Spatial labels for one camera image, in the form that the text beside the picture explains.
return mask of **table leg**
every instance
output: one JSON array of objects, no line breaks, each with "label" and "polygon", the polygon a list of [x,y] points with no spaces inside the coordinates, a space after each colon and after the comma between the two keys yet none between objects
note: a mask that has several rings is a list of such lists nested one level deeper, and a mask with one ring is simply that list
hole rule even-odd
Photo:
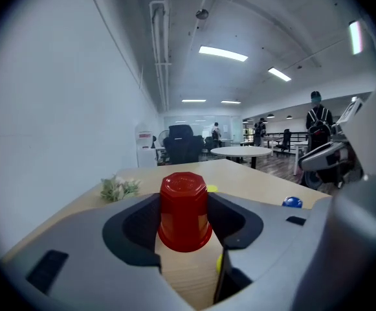
[{"label": "table leg", "polygon": [[293,172],[293,175],[297,175],[297,167],[298,167],[298,153],[300,152],[298,150],[298,145],[295,146],[296,147],[296,160],[294,162],[294,172]]}]

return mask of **ceiling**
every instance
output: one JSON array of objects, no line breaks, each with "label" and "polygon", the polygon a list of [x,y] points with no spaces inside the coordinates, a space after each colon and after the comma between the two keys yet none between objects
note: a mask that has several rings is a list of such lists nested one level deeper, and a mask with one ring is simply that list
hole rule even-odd
[{"label": "ceiling", "polygon": [[[359,97],[364,102],[368,99],[370,95],[369,93],[359,93],[356,97]],[[353,96],[345,96],[333,99],[327,99],[322,101],[322,105],[330,110],[334,117],[341,116],[344,110],[349,106],[351,99]],[[249,119],[252,121],[249,124],[254,124],[256,121],[259,121],[260,118],[264,118],[268,122],[277,122],[277,121],[284,121],[288,115],[292,116],[294,119],[301,119],[306,118],[307,112],[311,109],[311,103],[297,105],[285,109],[279,109],[277,111],[270,111],[269,114],[273,114],[273,118],[267,119],[268,114],[261,114],[257,116],[253,116]]]},{"label": "ceiling", "polygon": [[[376,70],[376,52],[365,29],[364,51],[351,53],[348,24],[360,14],[350,0],[205,0],[209,17],[198,21],[195,13],[201,2],[171,0],[169,109],[221,107],[222,100],[241,101],[241,107],[273,102],[331,78]],[[143,7],[143,13],[150,22],[148,8]],[[199,54],[202,45],[249,58],[239,62]],[[151,82],[155,65],[149,62],[144,70]],[[272,76],[267,72],[270,67],[292,80]],[[157,97],[157,85],[152,89]],[[206,102],[187,104],[182,99]]]}]

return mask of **wooden floor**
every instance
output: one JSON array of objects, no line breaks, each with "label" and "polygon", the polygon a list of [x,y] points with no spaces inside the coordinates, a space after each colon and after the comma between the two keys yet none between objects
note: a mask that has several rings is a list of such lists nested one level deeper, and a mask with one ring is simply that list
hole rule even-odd
[{"label": "wooden floor", "polygon": [[[207,158],[203,158],[203,160],[215,160],[215,159],[222,159],[222,157],[216,156],[208,156]],[[302,178],[302,173],[299,172],[297,175],[293,175],[294,170],[294,160],[295,156],[293,155],[280,155],[276,156],[268,156],[268,157],[259,157],[257,158],[257,165],[256,168],[264,173],[268,173],[274,176],[277,176],[282,179],[286,179],[287,181],[291,181],[294,183],[299,183]],[[251,159],[245,158],[245,162],[242,163],[247,167],[251,166]],[[337,192],[337,188],[332,183],[324,183],[318,188],[318,191],[324,192],[325,194],[329,194],[334,196]]]}]

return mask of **plastic cup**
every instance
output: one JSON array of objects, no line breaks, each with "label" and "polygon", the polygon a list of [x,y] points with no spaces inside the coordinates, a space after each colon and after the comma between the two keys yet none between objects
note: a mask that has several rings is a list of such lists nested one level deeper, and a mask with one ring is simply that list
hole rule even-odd
[{"label": "plastic cup", "polygon": [[160,187],[159,237],[168,248],[191,252],[203,247],[212,235],[207,214],[208,191],[197,174],[174,173]]}]

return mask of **ceiling light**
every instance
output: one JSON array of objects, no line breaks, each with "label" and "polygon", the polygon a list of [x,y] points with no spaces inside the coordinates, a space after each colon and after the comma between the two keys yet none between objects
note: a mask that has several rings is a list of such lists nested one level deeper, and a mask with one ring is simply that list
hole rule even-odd
[{"label": "ceiling light", "polygon": [[268,72],[273,74],[273,75],[276,75],[277,77],[280,77],[282,80],[285,80],[286,82],[291,80],[291,78],[289,78],[287,75],[283,74],[281,71],[279,71],[275,68],[268,69]]},{"label": "ceiling light", "polygon": [[360,33],[360,24],[358,21],[351,22],[349,24],[350,36],[351,36],[351,46],[353,49],[353,54],[362,52],[362,34]]},{"label": "ceiling light", "polygon": [[207,46],[201,46],[201,48],[199,49],[199,53],[223,56],[224,58],[230,58],[242,62],[248,59],[248,56],[242,54],[226,51],[224,49],[215,49],[213,47]]},{"label": "ceiling light", "polygon": [[182,102],[206,102],[206,99],[183,99]]}]

